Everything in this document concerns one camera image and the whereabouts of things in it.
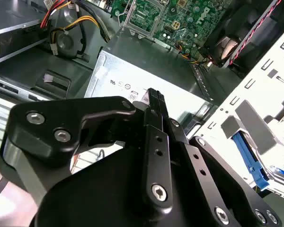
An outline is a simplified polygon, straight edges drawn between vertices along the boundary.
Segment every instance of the red wire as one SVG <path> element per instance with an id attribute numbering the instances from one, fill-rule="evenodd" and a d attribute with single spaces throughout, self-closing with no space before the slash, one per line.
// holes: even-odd
<path id="1" fill-rule="evenodd" d="M 49 10 L 47 11 L 45 17 L 44 17 L 43 20 L 42 20 L 42 23 L 41 23 L 41 25 L 40 25 L 41 28 L 44 27 L 44 26 L 47 24 L 46 21 L 47 21 L 47 19 L 50 17 L 49 13 L 52 12 L 52 10 L 53 10 L 54 8 L 57 8 L 58 6 L 60 6 L 60 5 L 63 4 L 63 3 L 64 3 L 64 0 L 56 0 L 56 1 L 53 3 L 53 5 L 49 8 Z"/>
<path id="2" fill-rule="evenodd" d="M 250 35 L 248 36 L 248 38 L 244 41 L 243 45 L 241 46 L 241 48 L 238 50 L 238 52 L 236 53 L 236 55 L 234 56 L 233 59 L 231 59 L 229 65 L 232 65 L 233 62 L 238 58 L 239 54 L 241 53 L 241 51 L 245 48 L 247 42 L 252 38 L 252 36 L 254 35 L 254 33 L 256 32 L 256 30 L 263 24 L 263 22 L 265 21 L 265 19 L 267 17 L 270 16 L 270 14 L 272 13 L 272 11 L 275 10 L 275 8 L 277 7 L 277 5 L 279 5 L 281 3 L 282 0 L 279 0 L 271 9 L 269 12 L 266 13 L 266 15 L 261 19 L 261 21 L 257 24 L 256 28 L 254 30 L 252 30 L 252 32 L 250 33 Z"/>

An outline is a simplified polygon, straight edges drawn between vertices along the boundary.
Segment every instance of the motherboard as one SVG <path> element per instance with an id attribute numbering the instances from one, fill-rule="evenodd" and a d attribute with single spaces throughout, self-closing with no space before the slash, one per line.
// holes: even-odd
<path id="1" fill-rule="evenodd" d="M 185 53 L 198 57 L 198 48 L 214 30 L 232 0 L 178 0 L 170 2 L 153 38 L 170 46 L 180 42 Z"/>
<path id="2" fill-rule="evenodd" d="M 199 57 L 204 45 L 232 0 L 114 0 L 110 13 L 140 38 L 159 40 Z"/>

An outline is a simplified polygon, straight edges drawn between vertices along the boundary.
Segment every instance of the green circuit board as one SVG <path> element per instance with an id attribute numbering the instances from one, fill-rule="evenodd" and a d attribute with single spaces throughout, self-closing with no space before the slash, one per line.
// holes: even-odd
<path id="1" fill-rule="evenodd" d="M 169 4 L 156 28 L 154 38 L 175 46 L 181 42 L 186 53 L 198 58 L 198 48 L 214 30 L 232 0 L 178 0 L 176 13 Z"/>
<path id="2" fill-rule="evenodd" d="M 136 0 L 130 23 L 150 32 L 154 22 L 159 20 L 151 38 L 173 47 L 180 42 L 186 53 L 198 58 L 198 48 L 204 45 L 231 2 L 232 0 L 169 0 L 158 17 L 158 7 L 148 0 Z M 127 0 L 114 0 L 111 14 L 117 16 L 119 12 L 123 12 L 126 4 Z"/>
<path id="3" fill-rule="evenodd" d="M 157 6 L 147 0 L 138 0 L 129 21 L 131 24 L 150 32 L 160 11 Z"/>

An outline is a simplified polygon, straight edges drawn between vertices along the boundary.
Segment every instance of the screw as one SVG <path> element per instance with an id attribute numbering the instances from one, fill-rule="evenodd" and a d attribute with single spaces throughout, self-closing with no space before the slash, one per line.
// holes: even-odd
<path id="1" fill-rule="evenodd" d="M 171 119 L 171 122 L 173 125 L 175 125 L 176 127 L 179 127 L 179 123 L 177 121 L 175 121 L 174 119 Z"/>
<path id="2" fill-rule="evenodd" d="M 220 207 L 215 207 L 214 212 L 216 213 L 218 219 L 225 225 L 229 224 L 229 219 L 225 211 L 223 211 Z"/>
<path id="3" fill-rule="evenodd" d="M 54 135 L 59 142 L 65 143 L 71 140 L 71 135 L 64 130 L 57 130 Z"/>
<path id="4" fill-rule="evenodd" d="M 203 146 L 205 146 L 205 142 L 203 139 L 198 139 L 199 143 L 201 143 Z"/>
<path id="5" fill-rule="evenodd" d="M 123 101 L 122 102 L 123 106 L 126 107 L 127 109 L 130 109 L 131 106 L 126 102 L 126 101 Z"/>
<path id="6" fill-rule="evenodd" d="M 157 200 L 159 200 L 161 202 L 166 200 L 167 194 L 166 194 L 165 189 L 161 185 L 154 184 L 151 187 L 151 191 L 152 191 L 153 195 L 157 198 Z"/>
<path id="7" fill-rule="evenodd" d="M 31 124 L 43 124 L 45 121 L 45 118 L 43 117 L 42 114 L 34 112 L 34 113 L 29 113 L 27 115 L 27 120 Z"/>
<path id="8" fill-rule="evenodd" d="M 275 223 L 278 224 L 278 220 L 275 218 L 275 216 L 269 211 L 266 211 L 267 215 L 269 216 L 269 218 Z"/>
<path id="9" fill-rule="evenodd" d="M 265 223 L 266 223 L 266 219 L 265 219 L 265 217 L 263 216 L 263 214 L 261 214 L 260 211 L 258 211 L 258 210 L 256 210 L 255 213 L 256 213 L 257 218 L 258 218 L 263 224 L 265 224 Z"/>

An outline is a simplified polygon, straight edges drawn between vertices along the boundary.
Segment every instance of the blue plastic tab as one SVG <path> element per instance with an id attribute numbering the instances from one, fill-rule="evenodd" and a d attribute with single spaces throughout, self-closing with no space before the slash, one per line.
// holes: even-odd
<path id="1" fill-rule="evenodd" d="M 273 169 L 275 171 L 278 171 L 279 173 L 283 174 L 284 175 L 284 170 L 280 169 L 280 168 L 277 168 L 275 166 L 271 166 L 270 169 Z"/>
<path id="2" fill-rule="evenodd" d="M 251 173 L 252 177 L 256 185 L 262 190 L 269 186 L 269 183 L 264 179 L 261 169 L 262 166 L 259 161 L 255 161 L 253 156 L 251 155 L 251 151 L 249 150 L 248 146 L 245 144 L 243 138 L 241 137 L 240 133 L 237 132 L 233 137 L 233 141 L 236 143 L 238 150 L 240 151 L 244 163 Z"/>

